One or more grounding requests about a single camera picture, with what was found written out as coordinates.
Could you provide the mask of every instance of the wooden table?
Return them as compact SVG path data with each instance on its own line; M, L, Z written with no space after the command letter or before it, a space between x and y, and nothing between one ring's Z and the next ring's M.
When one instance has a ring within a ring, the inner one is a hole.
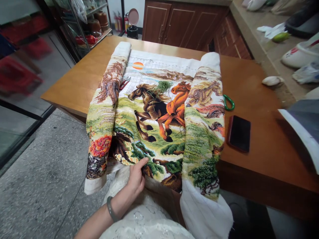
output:
M85 122L89 103L111 54L120 41L132 49L200 60L205 52L121 37L106 37L41 98ZM218 163L222 189L302 219L319 216L319 177L308 167L307 151L285 120L273 90L261 84L262 68L249 60L221 56L224 94L236 103L226 113L252 124L248 154L227 144Z

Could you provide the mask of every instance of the black phone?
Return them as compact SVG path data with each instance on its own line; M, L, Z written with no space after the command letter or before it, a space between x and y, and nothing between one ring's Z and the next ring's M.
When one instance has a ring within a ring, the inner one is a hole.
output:
M231 116L229 120L227 143L239 151L248 153L250 145L250 127L250 121L238 116Z

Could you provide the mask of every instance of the green bangle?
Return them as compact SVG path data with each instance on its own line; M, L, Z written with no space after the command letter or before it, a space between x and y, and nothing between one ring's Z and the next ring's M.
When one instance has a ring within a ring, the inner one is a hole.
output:
M109 210L109 214L111 216L111 218L113 219L113 222L117 222L119 219L115 216L115 213L111 207L111 199L113 197L109 196L106 200L106 205L107 205L107 209Z

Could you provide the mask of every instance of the wooden cabinet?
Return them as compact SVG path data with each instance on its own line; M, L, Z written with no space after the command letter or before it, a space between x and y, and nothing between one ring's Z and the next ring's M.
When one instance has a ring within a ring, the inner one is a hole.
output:
M186 4L173 4L170 12L162 43L180 47L188 39L188 29L194 28L195 10Z
M146 0L142 40L206 50L228 11L220 6Z
M251 59L228 7L145 0L142 40Z
M146 1L142 40L161 43L171 4Z
M214 36L215 51L221 55L251 60L250 53L240 35L233 16L229 13Z

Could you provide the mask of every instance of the horse hoof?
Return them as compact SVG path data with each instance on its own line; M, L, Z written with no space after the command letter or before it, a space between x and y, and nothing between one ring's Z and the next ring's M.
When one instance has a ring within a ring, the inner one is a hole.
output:
M156 139L155 139L155 137L154 136L150 136L149 138L148 138L148 142L155 142L156 141Z
M171 135L172 134L172 130L171 129L167 129L166 133L167 133L167 135Z
M147 126L146 126L146 130L153 130L153 127L150 126L150 125L147 125Z
M166 141L166 142L173 142L172 138L171 138L171 137L169 137L169 136L168 136L168 137L166 137L165 141Z

